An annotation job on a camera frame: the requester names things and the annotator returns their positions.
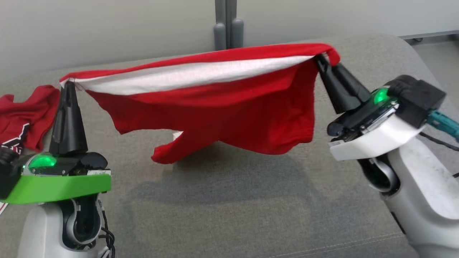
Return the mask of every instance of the white wall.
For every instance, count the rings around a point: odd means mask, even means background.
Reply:
[[[459,29],[459,0],[238,0],[244,46],[328,36]]]
[[[0,81],[213,50],[214,0],[0,0]]]

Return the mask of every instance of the green light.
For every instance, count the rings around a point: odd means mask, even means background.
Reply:
[[[29,169],[52,167],[56,164],[57,160],[50,155],[38,155],[29,164]]]
[[[373,97],[373,102],[375,104],[378,104],[381,101],[386,101],[390,99],[390,97],[387,95],[388,88],[381,88],[376,91],[375,96]]]

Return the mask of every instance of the teal connector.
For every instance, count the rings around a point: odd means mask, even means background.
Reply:
[[[427,118],[427,123],[437,130],[443,131],[459,142],[459,123],[435,110]]]

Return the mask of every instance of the stitched seam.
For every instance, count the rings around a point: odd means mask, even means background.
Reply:
[[[298,255],[298,256],[292,256],[291,258],[303,257],[303,256],[318,254],[318,253],[321,253],[321,252],[336,251],[336,250],[340,250],[340,249],[346,249],[346,248],[350,248],[350,247],[356,247],[356,246],[366,245],[366,244],[375,243],[375,242],[384,241],[384,240],[389,240],[389,239],[398,238],[398,237],[402,237],[402,236],[393,236],[393,237],[384,238],[384,239],[378,239],[378,240],[374,240],[374,241],[370,241],[370,242],[366,242],[366,243],[361,243],[361,244],[357,244],[357,245],[351,245],[351,246],[348,246],[348,247],[340,247],[340,248],[330,249],[330,250],[325,250],[325,251],[320,251],[320,252],[307,253],[307,254],[302,254],[302,255]]]
[[[280,256],[285,256],[285,255],[290,255],[290,254],[297,254],[297,253],[301,253],[301,252],[309,252],[309,251],[320,250],[320,249],[329,248],[329,247],[337,247],[337,246],[347,245],[347,244],[351,244],[351,243],[355,243],[355,242],[359,242],[359,241],[370,240],[370,239],[374,239],[374,238],[377,238],[377,237],[391,236],[391,235],[395,235],[395,234],[399,234],[399,233],[400,232],[395,232],[395,233],[390,233],[390,234],[387,234],[387,235],[373,236],[373,237],[369,237],[369,238],[354,240],[354,241],[341,243],[341,244],[335,244],[335,245],[326,246],[326,247],[318,247],[318,248],[312,248],[312,249],[307,249],[307,250],[298,251],[298,252],[291,252],[291,253],[280,254],[280,255],[276,255],[276,256],[269,256],[267,258],[275,258],[275,257],[280,257]]]

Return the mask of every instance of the gray fabric surface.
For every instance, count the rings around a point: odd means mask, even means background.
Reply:
[[[325,40],[364,85],[374,89],[400,74],[437,84],[416,52],[389,35]],[[71,71],[122,68],[153,60],[65,69],[0,85],[25,100]],[[103,195],[117,257],[416,257],[355,161],[330,155],[326,126],[336,115],[320,80],[312,143],[278,156],[216,143],[174,165],[150,159],[168,130],[119,135],[86,93],[78,99],[90,150],[109,161],[112,191]],[[451,103],[447,114],[458,119]],[[448,137],[432,132],[434,136]],[[453,171],[457,154],[428,143]],[[0,257],[14,257],[29,206],[0,216]]]

